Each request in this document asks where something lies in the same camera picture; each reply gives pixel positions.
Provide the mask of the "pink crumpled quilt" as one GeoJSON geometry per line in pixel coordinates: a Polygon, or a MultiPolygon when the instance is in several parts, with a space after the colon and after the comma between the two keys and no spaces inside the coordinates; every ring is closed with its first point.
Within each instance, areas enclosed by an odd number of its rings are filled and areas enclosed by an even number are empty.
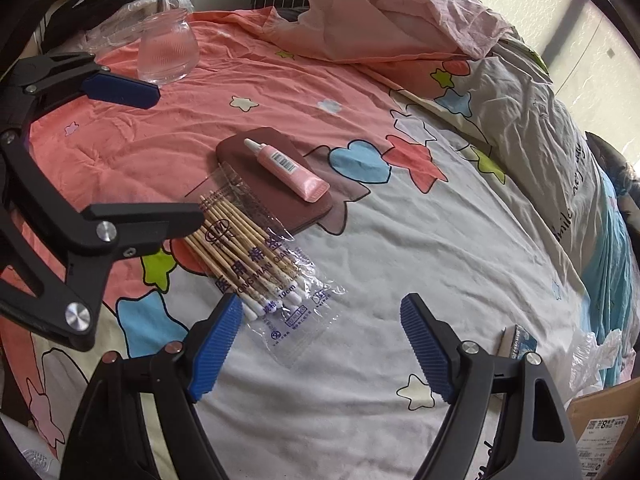
{"type": "Polygon", "coordinates": [[[289,22],[243,11],[244,28],[294,54],[335,63],[484,58],[511,24],[480,0],[308,0],[289,22]]]}

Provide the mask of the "pink cream tube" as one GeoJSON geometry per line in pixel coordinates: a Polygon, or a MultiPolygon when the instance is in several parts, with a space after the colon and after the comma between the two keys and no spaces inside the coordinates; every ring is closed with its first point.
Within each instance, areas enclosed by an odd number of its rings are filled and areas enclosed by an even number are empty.
{"type": "Polygon", "coordinates": [[[243,144],[265,169],[306,203],[317,203],[329,192],[328,182],[273,146],[252,139],[245,139],[243,144]]]}

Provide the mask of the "brown cardboard box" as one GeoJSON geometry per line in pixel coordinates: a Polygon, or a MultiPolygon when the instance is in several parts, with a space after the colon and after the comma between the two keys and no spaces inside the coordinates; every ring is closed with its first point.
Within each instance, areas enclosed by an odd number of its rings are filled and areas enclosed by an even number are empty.
{"type": "Polygon", "coordinates": [[[574,399],[567,409],[582,478],[601,479],[639,425],[639,379],[574,399]]]}

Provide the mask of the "small blue white box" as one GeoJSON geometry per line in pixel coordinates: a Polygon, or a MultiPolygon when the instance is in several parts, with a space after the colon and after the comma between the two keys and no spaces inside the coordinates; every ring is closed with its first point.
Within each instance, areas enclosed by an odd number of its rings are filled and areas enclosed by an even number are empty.
{"type": "Polygon", "coordinates": [[[519,360],[528,352],[536,352],[537,339],[523,326],[514,324],[503,330],[497,356],[519,360]]]}

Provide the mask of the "patterned pillow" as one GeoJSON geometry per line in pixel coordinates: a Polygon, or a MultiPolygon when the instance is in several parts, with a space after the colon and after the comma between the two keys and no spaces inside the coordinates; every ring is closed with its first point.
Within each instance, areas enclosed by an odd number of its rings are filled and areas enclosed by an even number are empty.
{"type": "Polygon", "coordinates": [[[639,175],[626,158],[604,139],[594,133],[586,132],[586,139],[598,164],[612,181],[618,195],[628,194],[634,200],[639,199],[639,175]]]}

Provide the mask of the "clear glass jar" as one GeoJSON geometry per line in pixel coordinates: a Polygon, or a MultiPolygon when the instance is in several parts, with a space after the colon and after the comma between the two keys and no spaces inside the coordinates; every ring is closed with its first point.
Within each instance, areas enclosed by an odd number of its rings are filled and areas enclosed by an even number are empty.
{"type": "Polygon", "coordinates": [[[198,40],[186,20],[186,9],[160,12],[142,22],[138,77],[164,86],[186,78],[198,64],[198,40]]]}

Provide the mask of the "cartoon star bed sheet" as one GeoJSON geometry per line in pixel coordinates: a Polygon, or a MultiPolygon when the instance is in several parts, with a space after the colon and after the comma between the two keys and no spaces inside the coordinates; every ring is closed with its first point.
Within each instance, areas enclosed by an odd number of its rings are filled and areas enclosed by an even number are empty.
{"type": "Polygon", "coordinates": [[[136,110],[80,98],[28,148],[75,208],[178,200],[217,145],[260,127],[331,185],[297,244],[344,288],[277,348],[244,328],[198,414],[235,479],[408,479],[446,406],[398,320],[420,294],[486,348],[520,324],[555,373],[578,330],[631,344],[639,273],[614,188],[535,55],[480,3],[425,10],[383,40],[319,41],[273,11],[202,12],[189,76],[136,110]]]}

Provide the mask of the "bag of cotton swabs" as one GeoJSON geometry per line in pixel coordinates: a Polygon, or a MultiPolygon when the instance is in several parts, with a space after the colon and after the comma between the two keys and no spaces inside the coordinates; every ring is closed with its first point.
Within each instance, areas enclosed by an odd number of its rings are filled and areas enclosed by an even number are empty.
{"type": "Polygon", "coordinates": [[[281,221],[227,164],[189,194],[204,221],[183,239],[220,292],[241,300],[254,340],[285,366],[338,318],[346,289],[298,246],[281,221]]]}

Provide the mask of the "white plastic bag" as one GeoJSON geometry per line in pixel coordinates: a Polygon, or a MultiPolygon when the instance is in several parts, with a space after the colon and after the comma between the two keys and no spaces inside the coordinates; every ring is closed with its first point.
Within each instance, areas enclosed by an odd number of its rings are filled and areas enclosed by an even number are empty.
{"type": "Polygon", "coordinates": [[[580,328],[574,331],[555,376],[555,385],[564,405],[582,394],[595,392],[597,386],[604,386],[601,372],[614,366],[622,337],[622,331],[616,328],[599,344],[595,333],[580,328]]]}

